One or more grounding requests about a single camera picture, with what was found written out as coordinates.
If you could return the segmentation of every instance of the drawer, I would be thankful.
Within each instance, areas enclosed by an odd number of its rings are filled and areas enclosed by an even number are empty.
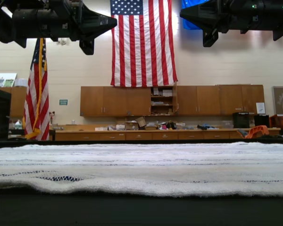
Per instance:
[[[204,139],[202,132],[189,132],[189,133],[178,133],[179,140],[197,140]]]
[[[207,131],[204,132],[205,139],[229,139],[230,133],[229,132],[211,132]]]
[[[152,140],[151,133],[127,133],[126,140]]]
[[[244,137],[241,136],[240,133],[233,131],[230,132],[230,139],[244,139]]]
[[[178,140],[178,134],[174,132],[157,132],[152,133],[153,140]]]
[[[275,135],[279,135],[279,134],[280,134],[279,130],[269,131],[269,135],[271,135],[271,136],[275,136]]]
[[[101,133],[100,140],[125,140],[125,133]]]
[[[56,140],[100,140],[97,133],[56,133]]]

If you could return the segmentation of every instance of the upper cabinet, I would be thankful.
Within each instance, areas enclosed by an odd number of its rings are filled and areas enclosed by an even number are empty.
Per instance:
[[[197,87],[197,114],[199,115],[219,115],[220,98],[218,86],[198,86]]]
[[[27,87],[2,87],[0,90],[11,93],[9,116],[11,118],[22,118]]]
[[[196,115],[197,86],[177,86],[178,115]]]
[[[81,116],[101,116],[103,109],[104,87],[82,86],[81,87]]]
[[[256,103],[264,102],[264,90],[262,85],[242,86],[243,111],[257,114]]]
[[[221,114],[232,114],[242,112],[242,89],[240,85],[221,85],[220,87],[220,105]]]
[[[104,87],[103,103],[104,115],[127,115],[126,89]]]
[[[151,114],[151,88],[128,88],[126,101],[126,115]]]
[[[174,85],[155,93],[154,88],[81,87],[81,116],[87,117],[256,114],[257,102],[264,102],[262,85]]]

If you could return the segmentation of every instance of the flag on pole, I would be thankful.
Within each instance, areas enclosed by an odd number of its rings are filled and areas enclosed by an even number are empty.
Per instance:
[[[49,139],[46,39],[37,39],[30,67],[23,126],[27,139]]]
[[[173,84],[175,71],[172,0],[110,0],[112,86]]]
[[[196,6],[206,1],[207,0],[182,0],[182,8]],[[187,30],[201,30],[198,26],[196,26],[195,24],[192,24],[191,22],[185,19],[183,19],[183,28]]]

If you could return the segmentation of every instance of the orange chair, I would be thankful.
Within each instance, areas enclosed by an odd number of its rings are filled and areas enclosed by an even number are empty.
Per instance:
[[[246,132],[242,129],[237,130],[238,133],[241,134],[245,139],[252,139],[256,138],[255,136],[257,133],[262,133],[262,135],[269,135],[269,131],[267,126],[256,126],[254,128],[251,128],[249,132]]]

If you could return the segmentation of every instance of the blue flag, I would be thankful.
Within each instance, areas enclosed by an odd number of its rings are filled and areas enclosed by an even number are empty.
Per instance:
[[[195,5],[199,5],[201,3],[206,2],[207,0],[182,0],[182,8],[187,8]],[[201,30],[196,25],[192,24],[191,22],[183,19],[183,28],[187,30]]]

